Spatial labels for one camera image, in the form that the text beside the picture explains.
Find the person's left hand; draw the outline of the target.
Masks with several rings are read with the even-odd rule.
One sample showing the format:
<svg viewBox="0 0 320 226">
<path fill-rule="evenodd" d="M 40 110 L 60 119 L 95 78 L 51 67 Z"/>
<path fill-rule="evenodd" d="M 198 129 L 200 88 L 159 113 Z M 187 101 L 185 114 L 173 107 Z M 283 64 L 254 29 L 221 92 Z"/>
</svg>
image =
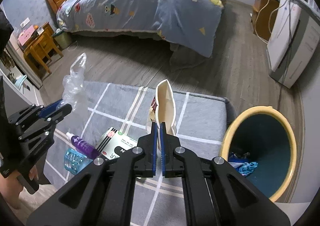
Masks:
<svg viewBox="0 0 320 226">
<path fill-rule="evenodd" d="M 1 175 L 1 195 L 3 196 L 4 200 L 13 208 L 19 209 L 20 208 L 20 201 L 19 195 L 23 190 L 23 185 L 18 181 L 17 177 L 20 173 L 15 170 L 12 172 L 7 178 L 4 178 Z"/>
</svg>

